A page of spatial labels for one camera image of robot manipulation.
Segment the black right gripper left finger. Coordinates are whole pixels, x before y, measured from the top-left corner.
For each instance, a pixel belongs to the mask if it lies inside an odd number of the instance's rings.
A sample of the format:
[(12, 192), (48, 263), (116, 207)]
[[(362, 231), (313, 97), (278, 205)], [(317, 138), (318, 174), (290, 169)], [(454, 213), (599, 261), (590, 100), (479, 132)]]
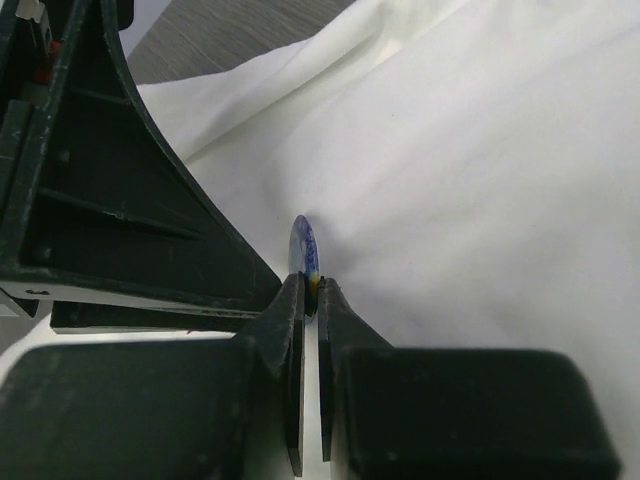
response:
[(294, 479), (305, 282), (229, 339), (45, 345), (1, 388), (5, 479)]

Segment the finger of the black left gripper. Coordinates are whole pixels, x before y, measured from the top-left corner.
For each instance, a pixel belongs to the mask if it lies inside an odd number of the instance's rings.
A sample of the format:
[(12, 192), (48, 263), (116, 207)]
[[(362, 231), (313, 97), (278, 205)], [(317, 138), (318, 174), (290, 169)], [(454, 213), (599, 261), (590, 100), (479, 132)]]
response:
[(53, 306), (73, 330), (234, 331), (281, 283), (215, 207), (151, 118), (49, 124), (20, 101), (1, 115), (1, 316)]

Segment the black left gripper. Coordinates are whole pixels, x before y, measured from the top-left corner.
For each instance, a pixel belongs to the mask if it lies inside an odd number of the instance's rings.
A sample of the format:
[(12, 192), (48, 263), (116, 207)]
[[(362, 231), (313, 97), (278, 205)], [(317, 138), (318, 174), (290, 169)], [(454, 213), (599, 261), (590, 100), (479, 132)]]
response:
[(131, 125), (119, 32), (131, 1), (6, 1), (1, 7), (1, 115), (13, 101), (49, 123)]

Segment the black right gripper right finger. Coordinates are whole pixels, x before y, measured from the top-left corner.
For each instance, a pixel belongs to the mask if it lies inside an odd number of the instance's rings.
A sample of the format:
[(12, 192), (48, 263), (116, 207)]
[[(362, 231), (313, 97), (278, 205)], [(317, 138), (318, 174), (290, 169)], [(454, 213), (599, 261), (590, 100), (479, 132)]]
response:
[(616, 479), (567, 356), (391, 345), (333, 279), (318, 290), (322, 455), (334, 479)]

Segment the round blue badge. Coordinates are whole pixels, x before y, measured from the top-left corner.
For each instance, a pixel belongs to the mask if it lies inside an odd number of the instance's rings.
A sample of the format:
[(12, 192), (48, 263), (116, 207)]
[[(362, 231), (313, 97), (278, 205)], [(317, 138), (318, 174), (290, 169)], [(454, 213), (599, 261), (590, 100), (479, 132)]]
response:
[(290, 274), (302, 274), (305, 281), (305, 315), (313, 317), (321, 281), (319, 251), (311, 223), (298, 215), (291, 228), (288, 248)]

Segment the white t-shirt flower print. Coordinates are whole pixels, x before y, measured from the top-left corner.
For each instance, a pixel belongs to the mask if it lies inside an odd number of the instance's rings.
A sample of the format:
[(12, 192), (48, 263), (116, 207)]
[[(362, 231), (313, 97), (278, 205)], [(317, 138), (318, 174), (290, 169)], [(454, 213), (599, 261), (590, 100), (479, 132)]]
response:
[[(638, 477), (637, 2), (357, 1), (231, 71), (136, 87), (280, 289), (304, 215), (319, 287), (335, 280), (391, 345), (567, 356), (616, 479)], [(2, 356), (1, 388), (40, 346), (229, 339), (260, 315), (234, 331), (61, 333), (52, 314)], [(334, 479), (305, 300), (303, 374), (294, 479)]]

